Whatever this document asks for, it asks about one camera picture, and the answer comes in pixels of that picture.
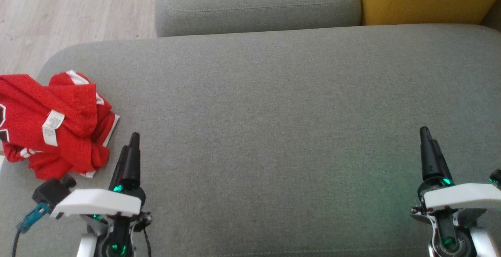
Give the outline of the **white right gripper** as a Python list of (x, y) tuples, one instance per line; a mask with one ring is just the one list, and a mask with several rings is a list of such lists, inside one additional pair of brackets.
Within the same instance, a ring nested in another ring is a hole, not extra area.
[(454, 185), (437, 140), (428, 127), (420, 128), (423, 183), (411, 217), (432, 228), (430, 257), (499, 257), (486, 229), (477, 220), (487, 210), (500, 209), (500, 190), (492, 184)]

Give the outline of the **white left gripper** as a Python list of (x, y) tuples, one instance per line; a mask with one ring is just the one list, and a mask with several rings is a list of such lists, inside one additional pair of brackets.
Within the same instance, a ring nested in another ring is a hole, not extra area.
[(110, 190), (77, 189), (55, 206), (53, 218), (77, 215), (87, 223), (87, 233), (81, 237), (77, 257), (137, 255), (133, 235), (151, 224), (150, 212), (142, 210), (146, 195), (138, 188), (140, 170), (140, 134), (133, 132), (129, 144), (120, 152)]

